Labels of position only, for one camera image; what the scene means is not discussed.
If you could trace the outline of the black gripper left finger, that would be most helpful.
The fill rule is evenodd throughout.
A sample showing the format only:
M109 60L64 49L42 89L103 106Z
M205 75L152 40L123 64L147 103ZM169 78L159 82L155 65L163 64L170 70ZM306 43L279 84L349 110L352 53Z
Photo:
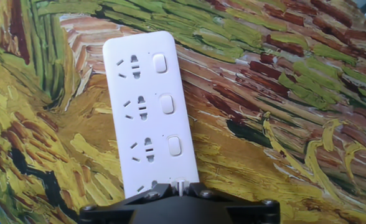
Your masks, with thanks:
M134 212L139 208L161 199L178 195L171 184L157 184L154 188L112 205L86 205L80 209L79 224L90 223L129 223Z

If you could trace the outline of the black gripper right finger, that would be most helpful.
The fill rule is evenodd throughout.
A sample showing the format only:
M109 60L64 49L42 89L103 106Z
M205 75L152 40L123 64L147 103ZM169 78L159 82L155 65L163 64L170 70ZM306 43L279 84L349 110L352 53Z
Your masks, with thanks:
M191 183L182 193L184 213L190 223L280 222L280 203L274 199L246 200L226 192Z

